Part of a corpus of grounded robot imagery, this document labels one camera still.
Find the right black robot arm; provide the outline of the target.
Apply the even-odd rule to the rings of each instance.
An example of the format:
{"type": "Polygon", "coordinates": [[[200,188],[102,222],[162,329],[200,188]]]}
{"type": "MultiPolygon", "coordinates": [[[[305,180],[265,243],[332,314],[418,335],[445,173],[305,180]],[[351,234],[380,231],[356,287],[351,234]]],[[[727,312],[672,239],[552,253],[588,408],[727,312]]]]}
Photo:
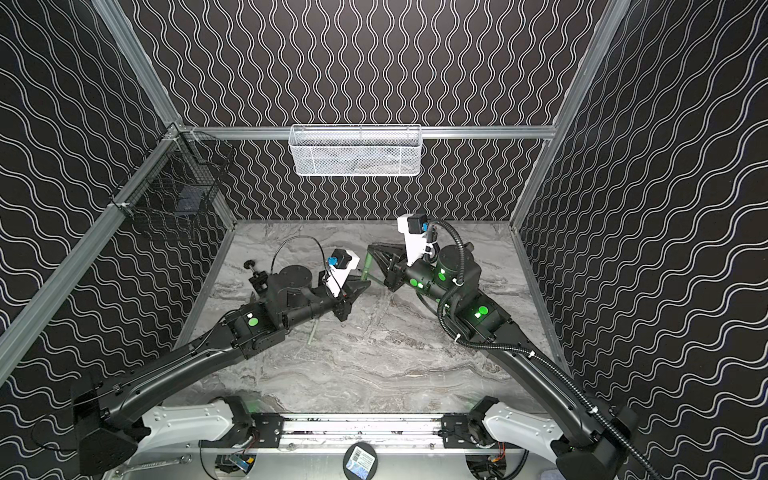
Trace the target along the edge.
{"type": "Polygon", "coordinates": [[[612,411],[588,393],[482,291],[482,268],[471,243],[450,223],[425,215],[401,216],[397,226],[403,243],[370,244],[363,270],[377,265],[392,292],[409,286],[433,308],[453,343],[486,354],[547,413],[530,415],[486,397],[467,416],[477,446],[513,444],[553,463],[566,479],[613,479],[629,458],[650,478],[659,478],[635,445],[635,412],[612,411]]]}

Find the dark green pen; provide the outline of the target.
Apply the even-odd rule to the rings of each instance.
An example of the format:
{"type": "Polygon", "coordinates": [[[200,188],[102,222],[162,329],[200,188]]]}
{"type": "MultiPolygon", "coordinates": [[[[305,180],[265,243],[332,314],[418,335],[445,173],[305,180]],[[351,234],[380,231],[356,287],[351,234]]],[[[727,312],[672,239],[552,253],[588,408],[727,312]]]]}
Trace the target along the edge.
{"type": "Polygon", "coordinates": [[[378,283],[380,285],[384,285],[385,282],[382,279],[376,278],[373,276],[369,269],[363,268],[360,273],[360,279],[361,280],[370,280],[372,282],[378,283]]]}

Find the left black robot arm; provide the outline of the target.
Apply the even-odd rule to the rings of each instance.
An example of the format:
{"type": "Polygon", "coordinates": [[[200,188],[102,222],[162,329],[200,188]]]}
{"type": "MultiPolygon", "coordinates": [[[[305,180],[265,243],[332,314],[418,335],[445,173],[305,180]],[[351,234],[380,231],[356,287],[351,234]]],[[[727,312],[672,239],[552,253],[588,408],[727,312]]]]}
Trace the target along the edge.
{"type": "Polygon", "coordinates": [[[151,428],[144,414],[198,380],[250,359],[284,341],[295,327],[326,313],[345,321],[371,285],[354,275],[339,294],[326,274],[290,265],[255,272],[253,301],[226,312],[213,327],[160,358],[101,381],[71,388],[80,474],[103,474],[133,456],[151,428]]]}

